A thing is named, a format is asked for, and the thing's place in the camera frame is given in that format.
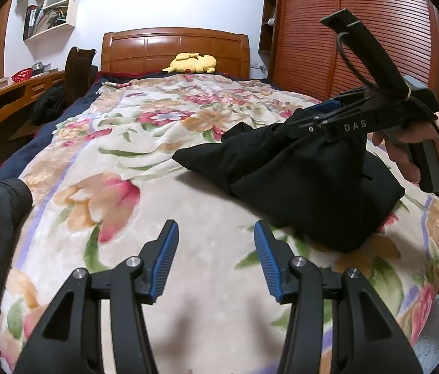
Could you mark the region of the person right hand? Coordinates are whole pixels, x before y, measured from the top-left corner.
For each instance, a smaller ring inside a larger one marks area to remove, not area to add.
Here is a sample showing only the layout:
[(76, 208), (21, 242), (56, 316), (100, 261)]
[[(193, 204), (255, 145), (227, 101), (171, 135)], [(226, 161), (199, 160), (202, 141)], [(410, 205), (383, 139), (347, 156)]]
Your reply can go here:
[[(439, 129), (439, 112), (437, 112), (436, 124)], [(418, 123), (400, 131), (397, 134), (397, 140), (404, 144), (417, 144), (433, 140), (439, 157), (439, 136), (430, 123)], [(420, 182), (420, 169), (409, 160), (407, 153), (388, 139), (384, 133), (374, 132), (372, 142), (375, 146), (385, 143), (389, 159), (397, 165), (403, 177), (413, 183)]]

